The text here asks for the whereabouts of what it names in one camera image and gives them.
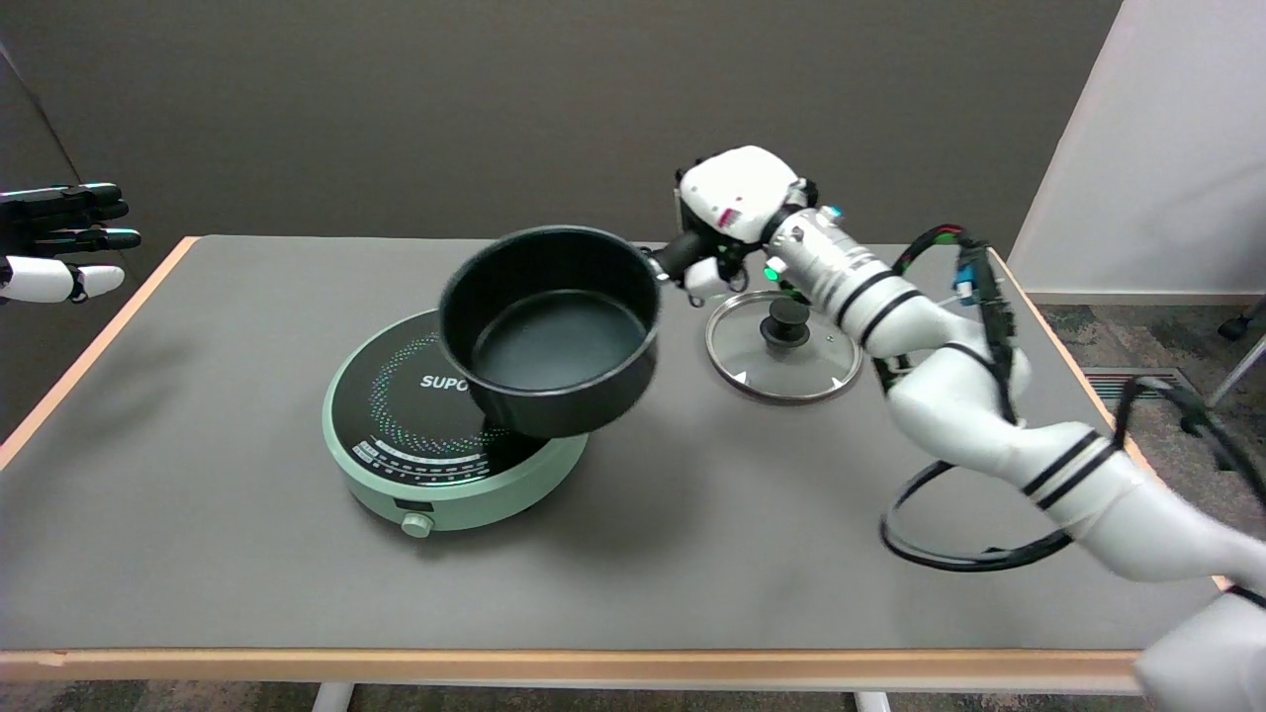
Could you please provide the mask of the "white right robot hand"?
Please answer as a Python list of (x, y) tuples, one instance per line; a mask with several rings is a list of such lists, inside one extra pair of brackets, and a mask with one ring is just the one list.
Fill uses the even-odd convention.
[(736, 147), (679, 171), (679, 228), (684, 266), (670, 271), (696, 307), (747, 289), (744, 264), (790, 215), (819, 204), (817, 185), (779, 156)]

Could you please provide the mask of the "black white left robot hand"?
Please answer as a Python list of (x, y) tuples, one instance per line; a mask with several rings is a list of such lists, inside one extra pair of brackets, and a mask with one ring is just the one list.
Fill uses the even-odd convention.
[(122, 267), (65, 257), (141, 247), (139, 231), (110, 226), (129, 214), (114, 182), (4, 191), (1, 302), (81, 304), (122, 288), (127, 277)]

